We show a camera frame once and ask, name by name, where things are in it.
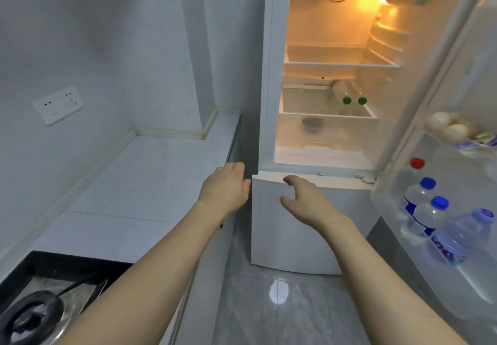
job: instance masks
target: stove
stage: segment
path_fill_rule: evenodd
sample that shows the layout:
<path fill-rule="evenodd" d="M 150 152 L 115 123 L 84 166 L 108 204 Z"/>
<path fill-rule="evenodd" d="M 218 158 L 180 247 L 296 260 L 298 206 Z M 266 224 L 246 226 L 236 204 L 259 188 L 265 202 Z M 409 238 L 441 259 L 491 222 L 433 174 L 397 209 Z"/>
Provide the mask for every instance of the stove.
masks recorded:
<path fill-rule="evenodd" d="M 131 264 L 33 251 L 0 283 L 0 345 L 49 345 Z"/>

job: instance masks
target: red bottle cap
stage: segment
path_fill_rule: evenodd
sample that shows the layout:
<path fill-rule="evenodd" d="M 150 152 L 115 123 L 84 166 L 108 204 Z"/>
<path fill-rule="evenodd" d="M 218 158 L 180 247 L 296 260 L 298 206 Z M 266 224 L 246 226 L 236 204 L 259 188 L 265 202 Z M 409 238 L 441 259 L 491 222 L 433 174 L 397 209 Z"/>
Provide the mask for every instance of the red bottle cap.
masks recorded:
<path fill-rule="evenodd" d="M 425 160 L 421 158 L 411 158 L 411 167 L 420 170 L 425 166 Z"/>

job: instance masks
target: blue bottle cap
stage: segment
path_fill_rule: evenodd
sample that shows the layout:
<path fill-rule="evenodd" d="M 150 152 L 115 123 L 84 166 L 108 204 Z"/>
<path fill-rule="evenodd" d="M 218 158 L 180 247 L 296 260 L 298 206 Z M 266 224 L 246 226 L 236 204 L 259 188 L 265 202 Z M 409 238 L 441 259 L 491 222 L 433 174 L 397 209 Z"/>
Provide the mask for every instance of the blue bottle cap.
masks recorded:
<path fill-rule="evenodd" d="M 436 185 L 435 179 L 432 178 L 423 178 L 419 182 L 419 185 L 421 185 L 424 189 L 434 189 Z"/>
<path fill-rule="evenodd" d="M 445 210 L 449 207 L 449 200 L 447 200 L 446 198 L 444 198 L 442 196 L 435 196 L 430 201 L 430 204 L 432 204 L 432 206 L 435 209 Z"/>
<path fill-rule="evenodd" d="M 495 220 L 494 214 L 488 209 L 473 210 L 471 216 L 477 221 L 480 221 L 481 223 L 485 223 L 487 225 L 491 225 L 492 223 L 494 223 Z"/>

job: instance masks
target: hand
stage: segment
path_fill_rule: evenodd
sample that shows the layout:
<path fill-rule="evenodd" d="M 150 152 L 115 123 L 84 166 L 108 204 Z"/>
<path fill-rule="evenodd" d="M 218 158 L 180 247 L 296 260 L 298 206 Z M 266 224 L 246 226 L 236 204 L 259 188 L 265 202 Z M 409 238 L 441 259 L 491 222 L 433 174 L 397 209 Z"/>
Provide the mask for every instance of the hand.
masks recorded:
<path fill-rule="evenodd" d="M 224 167 L 217 167 L 202 184 L 198 201 L 205 203 L 224 221 L 249 199 L 251 181 L 244 180 L 244 171 L 242 162 L 230 162 Z"/>
<path fill-rule="evenodd" d="M 295 200 L 282 196 L 280 202 L 300 222 L 320 231 L 327 222 L 341 216 L 316 185 L 295 175 L 286 176 L 283 181 L 295 189 Z"/>

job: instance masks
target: person's left hand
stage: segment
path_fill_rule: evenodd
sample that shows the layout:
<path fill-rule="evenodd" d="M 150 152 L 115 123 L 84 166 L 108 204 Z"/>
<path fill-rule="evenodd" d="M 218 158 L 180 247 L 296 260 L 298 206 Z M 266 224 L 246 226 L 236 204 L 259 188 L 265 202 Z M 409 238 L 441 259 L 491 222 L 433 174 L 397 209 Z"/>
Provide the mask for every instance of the person's left hand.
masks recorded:
<path fill-rule="evenodd" d="M 224 221 L 249 199 L 251 181 L 244 180 L 244 171 L 242 162 L 229 162 L 224 167 L 217 167 L 202 184 L 198 201 L 205 203 Z"/>

